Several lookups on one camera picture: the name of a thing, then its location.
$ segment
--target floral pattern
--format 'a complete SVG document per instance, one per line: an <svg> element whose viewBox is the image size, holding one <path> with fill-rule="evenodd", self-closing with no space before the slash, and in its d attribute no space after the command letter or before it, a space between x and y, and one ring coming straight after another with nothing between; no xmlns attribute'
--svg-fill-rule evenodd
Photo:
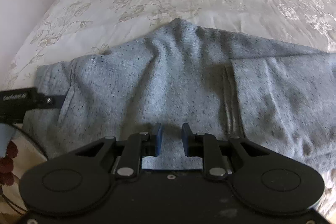
<svg viewBox="0 0 336 224"><path fill-rule="evenodd" d="M37 66L103 54L176 17L336 51L336 0L57 0L16 54L2 89L32 86ZM336 187L328 191L326 215Z"/></svg>

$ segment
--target black cable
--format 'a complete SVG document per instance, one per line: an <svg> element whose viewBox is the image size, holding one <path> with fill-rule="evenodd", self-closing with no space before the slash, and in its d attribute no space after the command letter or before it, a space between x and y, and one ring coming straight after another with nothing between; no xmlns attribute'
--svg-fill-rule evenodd
<svg viewBox="0 0 336 224"><path fill-rule="evenodd" d="M22 209L22 211L27 212L26 210L24 210L24 209L21 208L20 206L16 205L16 204L15 204L13 201L11 201L9 198L7 198L4 194L2 194L2 197L3 197L3 199L5 200L5 202L8 204L8 206L10 206L10 207L12 208L12 210L13 210L14 212L16 212L17 214L19 214L19 215L21 215L21 216L24 215L23 213L21 213L21 212L19 212L17 209L15 209L15 208L13 207L12 204L14 204L17 208Z"/></svg>
<svg viewBox="0 0 336 224"><path fill-rule="evenodd" d="M32 137L30 137L24 130L22 130L21 128L19 128L19 127L17 127L16 125L14 125L14 124L9 124L8 123L8 125L9 126L11 126L11 127L14 127L14 128L16 128L17 130L19 130L30 142L32 142L35 146L36 146L36 148L38 149L38 150L40 150L39 152L43 155L43 156L45 156L45 158L48 160L48 156L47 156L47 153L44 151L44 149L41 147L41 145L39 145Z"/></svg>

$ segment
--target bed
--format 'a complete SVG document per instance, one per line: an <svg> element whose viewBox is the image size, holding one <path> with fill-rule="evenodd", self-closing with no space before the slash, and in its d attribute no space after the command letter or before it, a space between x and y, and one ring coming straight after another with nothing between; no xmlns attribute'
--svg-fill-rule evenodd
<svg viewBox="0 0 336 224"><path fill-rule="evenodd" d="M336 51L336 0L57 0L11 63L2 89L32 86L37 66L101 54L174 18ZM336 169L318 210L336 210Z"/></svg>

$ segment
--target screw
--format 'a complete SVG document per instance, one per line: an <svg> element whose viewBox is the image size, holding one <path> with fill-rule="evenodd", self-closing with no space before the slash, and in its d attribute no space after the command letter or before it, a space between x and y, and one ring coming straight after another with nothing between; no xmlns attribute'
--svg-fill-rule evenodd
<svg viewBox="0 0 336 224"><path fill-rule="evenodd" d="M117 170L117 174L123 177L129 177L133 175L134 170L130 167L122 167Z"/></svg>
<svg viewBox="0 0 336 224"><path fill-rule="evenodd" d="M28 219L27 224L38 224L36 220L34 219Z"/></svg>
<svg viewBox="0 0 336 224"><path fill-rule="evenodd" d="M209 174L216 177L222 177L223 175L225 175L225 173L225 169L220 167L214 167L209 170Z"/></svg>
<svg viewBox="0 0 336 224"><path fill-rule="evenodd" d="M168 178L168 179L176 179L176 176L173 175L173 174L170 174L170 175L167 176L167 178Z"/></svg>

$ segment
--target light blue object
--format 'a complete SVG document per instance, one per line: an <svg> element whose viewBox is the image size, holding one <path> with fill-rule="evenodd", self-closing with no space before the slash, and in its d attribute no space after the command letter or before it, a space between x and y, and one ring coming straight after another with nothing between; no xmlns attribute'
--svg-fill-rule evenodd
<svg viewBox="0 0 336 224"><path fill-rule="evenodd" d="M16 128L0 123L0 158L6 156L7 146L15 134Z"/></svg>

